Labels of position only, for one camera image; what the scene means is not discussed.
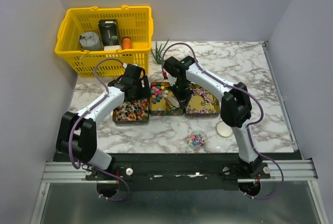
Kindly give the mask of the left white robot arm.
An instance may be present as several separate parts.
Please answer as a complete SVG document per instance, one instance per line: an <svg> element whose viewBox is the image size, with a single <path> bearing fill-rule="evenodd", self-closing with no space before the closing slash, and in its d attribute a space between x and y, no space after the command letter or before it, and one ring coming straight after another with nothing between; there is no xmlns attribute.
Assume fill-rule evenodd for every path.
<svg viewBox="0 0 333 224"><path fill-rule="evenodd" d="M97 127L114 109L125 102L146 99L150 95L145 70L137 65L124 65L124 74L108 84L105 92L77 113L66 112L60 122L56 150L75 160L97 167L105 180L116 171L116 159L97 147Z"/></svg>

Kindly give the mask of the tin of dark lollipops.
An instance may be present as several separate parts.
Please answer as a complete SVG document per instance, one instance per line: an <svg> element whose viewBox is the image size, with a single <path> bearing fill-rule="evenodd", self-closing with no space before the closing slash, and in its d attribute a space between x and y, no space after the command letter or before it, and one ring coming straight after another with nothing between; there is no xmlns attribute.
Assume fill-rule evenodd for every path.
<svg viewBox="0 0 333 224"><path fill-rule="evenodd" d="M149 124L149 99L124 102L113 110L116 126L141 126Z"/></svg>

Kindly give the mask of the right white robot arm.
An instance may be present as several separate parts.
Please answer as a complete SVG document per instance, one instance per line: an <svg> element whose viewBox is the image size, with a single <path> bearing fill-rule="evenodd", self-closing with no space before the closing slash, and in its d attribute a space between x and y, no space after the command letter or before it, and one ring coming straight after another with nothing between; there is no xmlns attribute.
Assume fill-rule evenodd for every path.
<svg viewBox="0 0 333 224"><path fill-rule="evenodd" d="M217 75L198 66L193 57L182 60L174 57L164 61L162 69L167 72L171 91L177 98L180 108L185 110L191 97L190 83L195 83L221 102L220 116L225 124L231 127L239 149L239 171L245 178L257 174L262 158L254 147L250 126L252 105L250 94L245 84L232 84L223 81Z"/></svg>

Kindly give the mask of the tin of star candies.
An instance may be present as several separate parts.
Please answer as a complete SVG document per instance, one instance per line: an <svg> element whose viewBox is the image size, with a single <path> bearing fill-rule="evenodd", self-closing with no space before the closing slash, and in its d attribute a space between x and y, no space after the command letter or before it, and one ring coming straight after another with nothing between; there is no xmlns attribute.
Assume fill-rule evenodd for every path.
<svg viewBox="0 0 333 224"><path fill-rule="evenodd" d="M149 112L152 116L181 116L183 111L176 107L176 98L169 82L152 82Z"/></svg>

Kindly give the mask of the tin of rainbow lollipops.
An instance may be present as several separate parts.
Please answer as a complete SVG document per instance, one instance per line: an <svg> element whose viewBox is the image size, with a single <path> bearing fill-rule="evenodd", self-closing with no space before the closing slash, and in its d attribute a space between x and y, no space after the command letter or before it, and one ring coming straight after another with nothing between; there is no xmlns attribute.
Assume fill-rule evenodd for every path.
<svg viewBox="0 0 333 224"><path fill-rule="evenodd" d="M185 108L186 118L217 118L220 115L220 102L210 92L191 83L192 97Z"/></svg>

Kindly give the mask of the silver metal scoop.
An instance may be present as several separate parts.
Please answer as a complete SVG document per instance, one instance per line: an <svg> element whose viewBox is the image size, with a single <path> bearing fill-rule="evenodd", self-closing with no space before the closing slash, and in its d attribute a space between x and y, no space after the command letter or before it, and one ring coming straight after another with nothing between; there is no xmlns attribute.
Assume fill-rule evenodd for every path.
<svg viewBox="0 0 333 224"><path fill-rule="evenodd" d="M174 95L166 98L165 105L169 111L182 111L180 103Z"/></svg>

